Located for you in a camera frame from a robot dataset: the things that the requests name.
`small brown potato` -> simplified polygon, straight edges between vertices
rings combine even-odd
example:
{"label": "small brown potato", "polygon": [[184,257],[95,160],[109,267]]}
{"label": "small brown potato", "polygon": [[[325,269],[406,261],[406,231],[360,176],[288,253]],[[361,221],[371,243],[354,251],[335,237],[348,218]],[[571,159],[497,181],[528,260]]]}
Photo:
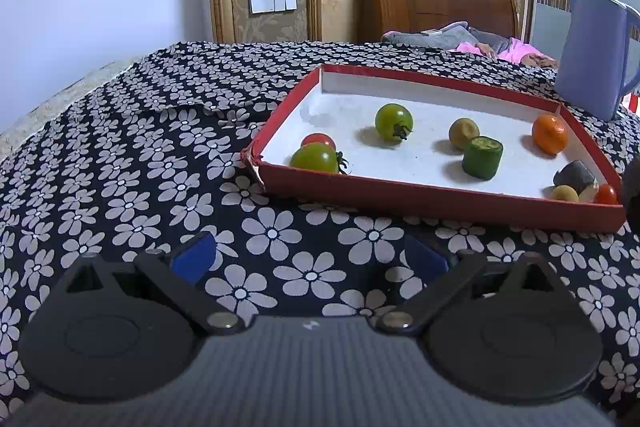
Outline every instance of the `small brown potato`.
{"label": "small brown potato", "polygon": [[449,127],[449,141],[458,149],[464,149],[476,136],[480,136],[480,130],[470,118],[458,118]]}
{"label": "small brown potato", "polygon": [[571,201],[573,203],[578,202],[578,193],[573,187],[569,185],[558,185],[551,193],[551,197],[559,201]]}

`pitcher handle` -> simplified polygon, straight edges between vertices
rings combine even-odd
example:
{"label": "pitcher handle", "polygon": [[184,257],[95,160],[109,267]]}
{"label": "pitcher handle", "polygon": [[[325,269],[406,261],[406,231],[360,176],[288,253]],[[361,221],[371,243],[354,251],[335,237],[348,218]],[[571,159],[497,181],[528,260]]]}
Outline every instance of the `pitcher handle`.
{"label": "pitcher handle", "polygon": [[[633,26],[640,28],[640,13],[638,13],[638,11],[635,10],[633,7],[627,5],[626,6],[627,33],[626,34],[628,35],[629,39],[631,38],[631,28]],[[623,71],[626,71],[626,60],[628,58],[628,46],[629,44],[627,43],[627,49],[625,53],[625,69]],[[638,86],[638,84],[640,84],[640,61],[638,62],[638,68],[636,70],[636,74],[622,84],[621,95],[625,96],[626,94],[629,94],[631,91],[636,89],[636,86]]]}

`pitcher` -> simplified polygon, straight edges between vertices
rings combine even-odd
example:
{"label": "pitcher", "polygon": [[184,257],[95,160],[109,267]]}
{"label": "pitcher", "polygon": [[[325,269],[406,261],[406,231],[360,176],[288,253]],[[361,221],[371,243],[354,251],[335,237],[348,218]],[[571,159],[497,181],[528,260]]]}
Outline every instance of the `pitcher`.
{"label": "pitcher", "polygon": [[640,13],[618,0],[569,0],[571,25],[556,92],[604,121],[640,83],[640,69],[625,81],[629,37]]}

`gray ribbed surface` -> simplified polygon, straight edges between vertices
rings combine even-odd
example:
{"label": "gray ribbed surface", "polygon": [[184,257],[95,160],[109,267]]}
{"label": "gray ribbed surface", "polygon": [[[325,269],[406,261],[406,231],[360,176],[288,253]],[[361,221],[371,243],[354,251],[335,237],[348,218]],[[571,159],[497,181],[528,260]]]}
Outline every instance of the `gray ribbed surface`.
{"label": "gray ribbed surface", "polygon": [[363,317],[259,317],[240,335],[212,337],[183,375],[114,405],[37,395],[10,427],[604,427],[580,397],[507,407],[458,390],[410,339],[373,332]]}

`orange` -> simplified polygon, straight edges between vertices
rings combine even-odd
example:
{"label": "orange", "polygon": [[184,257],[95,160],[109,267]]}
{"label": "orange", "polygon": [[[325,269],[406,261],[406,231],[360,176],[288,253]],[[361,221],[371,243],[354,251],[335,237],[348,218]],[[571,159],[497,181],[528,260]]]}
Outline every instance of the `orange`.
{"label": "orange", "polygon": [[552,114],[541,114],[531,129],[533,141],[547,154],[563,151],[569,140],[569,130],[561,118]]}

